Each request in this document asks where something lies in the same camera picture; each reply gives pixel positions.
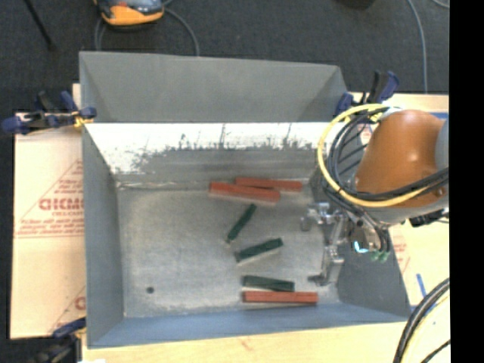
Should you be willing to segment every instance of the black floor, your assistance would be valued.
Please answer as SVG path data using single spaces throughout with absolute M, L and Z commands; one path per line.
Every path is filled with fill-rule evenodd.
M 58 95 L 78 78 L 78 52 L 95 48 L 92 0 L 0 0 L 0 119 L 29 109 L 39 90 Z M 439 0 L 447 5 L 450 0 Z M 399 92 L 448 94 L 450 9 L 433 0 L 173 0 L 192 28 L 200 55 L 334 64 L 349 90 L 371 87 L 391 70 Z M 167 14 L 138 33 L 107 30 L 105 50 L 191 55 L 188 31 Z M 0 362 L 22 362 L 49 340 L 8 338 L 11 277 L 12 141 L 0 136 Z

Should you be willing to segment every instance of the gray bin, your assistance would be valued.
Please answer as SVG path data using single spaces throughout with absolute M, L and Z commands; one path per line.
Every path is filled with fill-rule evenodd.
M 342 248 L 337 284 L 317 287 L 321 228 L 299 229 L 311 203 L 315 145 L 346 90 L 340 69 L 266 60 L 80 53 L 88 346 L 268 334 L 404 321 L 394 255 L 384 264 Z M 298 179 L 303 190 L 257 203 L 214 197 L 211 181 Z M 278 252 L 234 252 L 280 237 Z M 292 280 L 316 306 L 242 303 L 244 275 Z

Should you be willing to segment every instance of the yellow cable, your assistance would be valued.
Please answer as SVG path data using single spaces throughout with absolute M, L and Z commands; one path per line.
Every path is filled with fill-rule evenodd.
M 403 203 L 406 200 L 411 199 L 412 197 L 416 197 L 418 194 L 422 192 L 422 190 L 425 190 L 425 188 L 417 189 L 415 191 L 409 192 L 405 195 L 401 195 L 399 197 L 394 197 L 393 199 L 388 199 L 388 200 L 363 200 L 363 199 L 358 199 L 357 197 L 353 197 L 352 195 L 346 193 L 344 190 L 341 189 L 341 187 L 331 178 L 330 173 L 328 172 L 326 165 L 324 164 L 323 160 L 323 149 L 324 149 L 324 140 L 329 134 L 330 130 L 340 121 L 347 119 L 348 116 L 351 116 L 354 113 L 361 112 L 362 110 L 379 110 L 379 109 L 384 109 L 387 108 L 387 105 L 382 105 L 382 104 L 367 104 L 367 105 L 358 105 L 357 107 L 353 107 L 348 109 L 345 112 L 340 113 L 338 116 L 336 116 L 330 124 L 327 126 L 327 128 L 323 131 L 323 134 L 321 135 L 321 138 L 319 139 L 318 142 L 318 163 L 319 167 L 321 169 L 321 172 L 326 179 L 327 183 L 341 195 L 344 197 L 346 200 L 349 202 L 359 205 L 359 206 L 364 206 L 364 207 L 388 207 L 388 206 L 394 206 L 399 203 Z

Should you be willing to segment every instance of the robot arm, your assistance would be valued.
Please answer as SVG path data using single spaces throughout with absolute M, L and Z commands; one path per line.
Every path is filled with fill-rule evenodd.
M 362 131 L 368 127 L 373 132 L 364 141 Z M 326 141 L 333 128 L 340 130 Z M 321 136 L 317 156 L 313 185 L 318 191 L 313 188 L 315 203 L 302 218 L 302 229 L 308 229 L 311 217 L 320 225 L 345 221 L 334 225 L 328 238 L 321 274 L 313 278 L 318 284 L 334 280 L 334 267 L 342 263 L 338 245 L 349 242 L 354 251 L 384 262 L 391 251 L 392 225 L 406 220 L 421 225 L 448 214 L 448 119 L 359 104 L 334 118 Z

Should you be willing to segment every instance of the black cable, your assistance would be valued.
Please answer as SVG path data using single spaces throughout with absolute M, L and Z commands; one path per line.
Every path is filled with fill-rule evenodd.
M 165 8 L 165 12 L 168 13 L 168 14 L 170 14 L 170 15 L 172 15 L 181 24 L 183 24 L 183 26 L 185 27 L 185 29 L 190 34 L 191 39 L 193 40 L 194 47 L 195 47 L 195 56 L 196 57 L 200 56 L 200 46 L 198 45 L 197 37 L 195 36 L 193 30 L 190 28 L 190 26 L 188 25 L 188 23 L 181 16 L 179 16 L 175 12 L 173 12 L 171 9 Z
M 23 1 L 25 2 L 25 5 L 29 9 L 29 12 L 32 15 L 32 18 L 36 22 L 36 25 L 39 28 L 39 31 L 42 34 L 45 42 L 47 43 L 48 50 L 55 51 L 57 47 L 52 41 L 51 37 L 49 36 L 47 30 L 45 29 L 44 24 L 40 20 L 40 17 L 38 16 L 36 9 L 33 7 L 32 2 L 30 0 L 23 0 Z
M 435 355 L 437 355 L 439 352 L 441 352 L 445 347 L 451 345 L 451 340 L 447 340 L 445 343 L 443 343 L 439 348 L 433 350 L 429 355 L 425 357 L 425 359 L 421 363 L 428 363 L 430 360 L 433 359 Z
M 442 297 L 445 292 L 450 289 L 450 278 L 446 278 L 435 288 L 432 289 L 418 304 L 417 308 L 411 313 L 410 318 L 405 325 L 405 328 L 400 336 L 400 341 L 397 346 L 393 363 L 400 363 L 402 361 L 403 354 L 408 347 L 408 343 L 411 340 L 417 326 L 422 319 L 428 314 L 428 311 L 432 306 Z

